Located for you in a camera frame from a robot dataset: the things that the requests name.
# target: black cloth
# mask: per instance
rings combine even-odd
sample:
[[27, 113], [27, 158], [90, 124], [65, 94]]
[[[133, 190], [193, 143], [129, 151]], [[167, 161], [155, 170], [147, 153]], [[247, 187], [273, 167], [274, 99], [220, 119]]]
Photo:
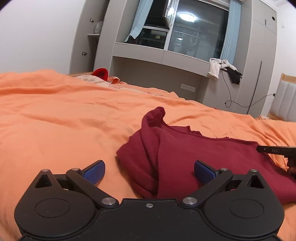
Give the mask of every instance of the black cloth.
[[242, 74], [238, 72], [237, 70], [233, 70], [229, 67], [226, 67], [227, 73], [229, 75], [229, 78], [233, 84], [238, 84], [240, 83], [240, 78], [242, 77]]

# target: white towel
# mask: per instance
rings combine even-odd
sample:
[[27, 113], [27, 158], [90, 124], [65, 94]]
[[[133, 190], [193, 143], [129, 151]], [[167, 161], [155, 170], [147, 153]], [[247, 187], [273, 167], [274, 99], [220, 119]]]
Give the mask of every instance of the white towel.
[[233, 70], [237, 70], [236, 67], [231, 65], [227, 59], [219, 59], [219, 58], [211, 58], [210, 59], [210, 71], [209, 76], [211, 76], [213, 79], [217, 80], [219, 79], [219, 71], [220, 69], [224, 69], [226, 67], [229, 67]]

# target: cabinet door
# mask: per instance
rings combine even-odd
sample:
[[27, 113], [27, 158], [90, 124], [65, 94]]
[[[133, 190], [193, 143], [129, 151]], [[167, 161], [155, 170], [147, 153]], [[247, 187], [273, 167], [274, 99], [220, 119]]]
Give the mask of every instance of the cabinet door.
[[267, 6], [260, 0], [252, 0], [253, 19], [265, 25], [265, 11]]
[[[252, 103], [255, 103], [263, 96], [267, 95], [272, 71], [274, 68], [274, 59], [276, 55], [276, 34], [270, 31], [268, 28], [265, 28], [265, 37], [264, 37], [264, 52], [262, 55], [262, 66], [258, 79], [257, 88], [254, 94]], [[263, 105], [265, 103], [263, 98], [261, 101], [250, 107], [249, 114], [254, 118], [258, 117], [261, 114]]]
[[272, 8], [266, 6], [265, 10], [265, 18], [266, 18], [266, 27], [277, 34], [277, 18], [276, 11]]
[[[264, 25], [253, 21], [247, 61], [236, 99], [236, 102], [242, 106], [250, 105], [255, 90], [264, 51], [265, 29]], [[233, 112], [246, 114], [247, 111], [248, 108], [234, 105]]]

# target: blue gripper pad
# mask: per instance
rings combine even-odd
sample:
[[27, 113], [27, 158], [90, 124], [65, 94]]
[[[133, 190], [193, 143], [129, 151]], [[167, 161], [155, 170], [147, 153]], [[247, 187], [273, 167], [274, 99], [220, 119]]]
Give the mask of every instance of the blue gripper pad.
[[105, 163], [102, 160], [96, 161], [82, 170], [83, 177], [91, 184], [95, 185], [105, 175]]
[[219, 171], [202, 161], [194, 163], [194, 174], [202, 184], [207, 184], [219, 175]]

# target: cabinet handle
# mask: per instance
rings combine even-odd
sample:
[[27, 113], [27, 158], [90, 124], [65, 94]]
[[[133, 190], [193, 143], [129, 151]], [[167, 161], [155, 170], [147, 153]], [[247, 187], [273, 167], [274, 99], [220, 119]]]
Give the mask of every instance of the cabinet handle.
[[253, 93], [253, 96], [252, 96], [251, 103], [250, 103], [250, 105], [249, 105], [249, 108], [248, 108], [247, 114], [249, 113], [249, 110], [250, 110], [250, 107], [251, 107], [251, 105], [252, 105], [252, 101], [253, 101], [253, 98], [254, 98], [254, 95], [255, 95], [255, 91], [256, 91], [256, 88], [257, 88], [257, 84], [258, 84], [258, 80], [259, 80], [259, 76], [260, 76], [260, 72], [261, 72], [261, 67], [262, 67], [262, 61], [261, 61], [261, 63], [260, 63], [259, 74], [258, 74], [258, 77], [257, 77], [256, 86], [255, 86], [255, 89], [254, 89], [254, 93]]

